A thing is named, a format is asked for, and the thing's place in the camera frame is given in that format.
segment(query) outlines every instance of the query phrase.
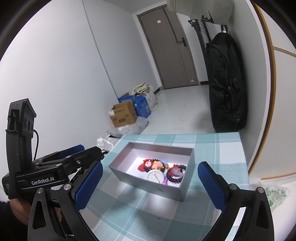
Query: table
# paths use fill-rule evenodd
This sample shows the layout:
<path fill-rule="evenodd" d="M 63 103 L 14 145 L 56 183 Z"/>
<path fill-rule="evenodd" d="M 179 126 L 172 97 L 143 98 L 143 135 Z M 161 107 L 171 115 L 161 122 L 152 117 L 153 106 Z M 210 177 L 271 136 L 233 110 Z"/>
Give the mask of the table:
<path fill-rule="evenodd" d="M 118 180 L 108 165 L 128 142 L 194 148 L 195 171 L 184 202 L 160 197 Z M 102 161 L 104 174 L 82 216 L 100 241 L 202 240 L 218 218 L 197 175 L 207 161 L 228 183 L 249 189 L 239 133 L 125 135 Z M 232 240 L 242 218 L 227 240 Z"/>

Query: open box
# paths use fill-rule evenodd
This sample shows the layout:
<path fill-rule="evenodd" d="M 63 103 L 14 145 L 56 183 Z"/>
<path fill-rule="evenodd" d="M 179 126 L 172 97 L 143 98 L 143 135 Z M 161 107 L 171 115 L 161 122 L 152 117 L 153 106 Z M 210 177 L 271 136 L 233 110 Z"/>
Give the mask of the open box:
<path fill-rule="evenodd" d="M 173 164 L 185 165 L 187 166 L 185 175 L 180 183 L 168 181 L 168 185 L 165 185 L 149 181 L 147 172 L 138 170 L 144 159 L 163 160 L 169 164 L 169 167 Z M 129 142 L 109 167 L 122 182 L 159 196 L 184 201 L 195 168 L 194 150 Z"/>

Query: blue gripper pad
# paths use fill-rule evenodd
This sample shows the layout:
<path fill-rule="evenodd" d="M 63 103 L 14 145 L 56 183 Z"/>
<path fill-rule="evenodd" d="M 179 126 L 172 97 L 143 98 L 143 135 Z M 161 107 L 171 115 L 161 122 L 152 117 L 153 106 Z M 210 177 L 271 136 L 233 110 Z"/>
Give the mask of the blue gripper pad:
<path fill-rule="evenodd" d="M 84 209 L 89 202 L 94 190 L 96 189 L 99 181 L 103 175 L 103 165 L 98 162 L 97 165 L 91 170 L 84 183 L 75 193 L 75 209 L 79 211 Z"/>
<path fill-rule="evenodd" d="M 65 158 L 66 156 L 70 156 L 70 155 L 73 155 L 75 153 L 78 153 L 78 152 L 81 152 L 85 150 L 84 146 L 83 145 L 78 145 L 78 146 L 74 146 L 74 147 L 71 147 L 69 149 L 66 149 L 66 150 L 63 150 L 59 153 L 58 157 L 60 159 L 63 159 Z"/>
<path fill-rule="evenodd" d="M 204 188 L 210 196 L 215 208 L 224 212 L 226 208 L 226 196 L 223 189 L 217 183 L 213 175 L 217 175 L 209 164 L 205 161 L 201 162 L 197 167 L 197 174 Z"/>

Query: black backpack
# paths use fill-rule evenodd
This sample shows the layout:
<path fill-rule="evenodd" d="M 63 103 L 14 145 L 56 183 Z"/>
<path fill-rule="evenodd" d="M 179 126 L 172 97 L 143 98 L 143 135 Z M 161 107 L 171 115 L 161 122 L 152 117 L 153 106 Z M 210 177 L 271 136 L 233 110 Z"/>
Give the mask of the black backpack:
<path fill-rule="evenodd" d="M 228 33 L 218 33 L 207 43 L 212 64 L 209 79 L 210 108 L 216 132 L 233 132 L 245 127 L 247 91 L 242 56 Z"/>

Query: cardboard box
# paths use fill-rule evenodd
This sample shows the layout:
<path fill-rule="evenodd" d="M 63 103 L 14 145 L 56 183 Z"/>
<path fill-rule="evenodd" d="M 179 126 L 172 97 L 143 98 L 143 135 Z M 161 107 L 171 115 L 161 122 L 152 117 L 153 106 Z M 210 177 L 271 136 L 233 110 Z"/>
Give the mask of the cardboard box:
<path fill-rule="evenodd" d="M 147 172 L 139 171 L 138 166 L 148 158 L 166 161 L 169 167 L 173 164 L 186 165 L 182 181 L 180 183 L 168 181 L 168 185 L 165 185 L 147 180 Z M 193 148 L 129 142 L 109 167 L 122 182 L 183 202 L 195 168 L 194 150 Z"/>
<path fill-rule="evenodd" d="M 134 98 L 132 95 L 126 93 L 122 97 L 118 98 L 118 101 L 120 103 L 128 100 L 131 100 L 133 102 L 133 106 L 136 110 L 137 116 L 148 118 L 148 116 L 151 115 L 151 111 L 145 97 L 137 96 L 136 98 Z"/>
<path fill-rule="evenodd" d="M 134 124 L 138 117 L 132 101 L 113 105 L 112 110 L 108 114 L 115 127 Z"/>

